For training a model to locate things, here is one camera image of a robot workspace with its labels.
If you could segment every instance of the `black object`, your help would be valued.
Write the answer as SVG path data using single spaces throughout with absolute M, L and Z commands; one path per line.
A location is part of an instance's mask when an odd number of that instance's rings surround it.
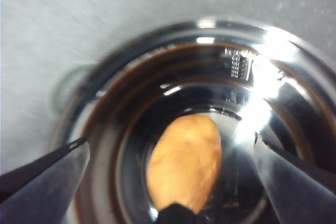
M 89 161 L 84 138 L 0 177 L 2 223 L 60 223 Z
M 159 212 L 156 224 L 194 224 L 196 216 L 194 213 L 179 204 L 172 204 Z
M 281 224 L 336 223 L 336 176 L 263 141 L 255 162 Z

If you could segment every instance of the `gray background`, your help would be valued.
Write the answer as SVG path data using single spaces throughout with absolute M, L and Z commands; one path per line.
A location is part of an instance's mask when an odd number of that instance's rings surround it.
M 151 28 L 208 15 L 283 28 L 336 69 L 335 0 L 2 0 L 2 173 L 47 152 L 57 117 L 46 101 L 66 71 Z

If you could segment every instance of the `white surface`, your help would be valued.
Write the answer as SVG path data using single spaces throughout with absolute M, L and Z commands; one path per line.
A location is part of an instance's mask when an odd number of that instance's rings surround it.
M 2 0 L 1 168 L 47 152 L 50 86 L 77 61 L 101 59 L 143 31 L 192 16 L 240 16 L 283 28 L 336 69 L 335 0 Z

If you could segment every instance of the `stainless steel container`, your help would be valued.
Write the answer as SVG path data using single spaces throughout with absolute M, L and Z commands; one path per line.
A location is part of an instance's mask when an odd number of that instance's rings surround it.
M 199 223 L 278 223 L 259 181 L 256 133 L 336 174 L 336 75 L 321 53 L 274 27 L 202 19 L 124 45 L 87 76 L 53 147 L 89 138 L 91 161 L 70 211 L 81 223 L 151 223 L 153 146 L 176 117 L 219 126 L 221 174 Z

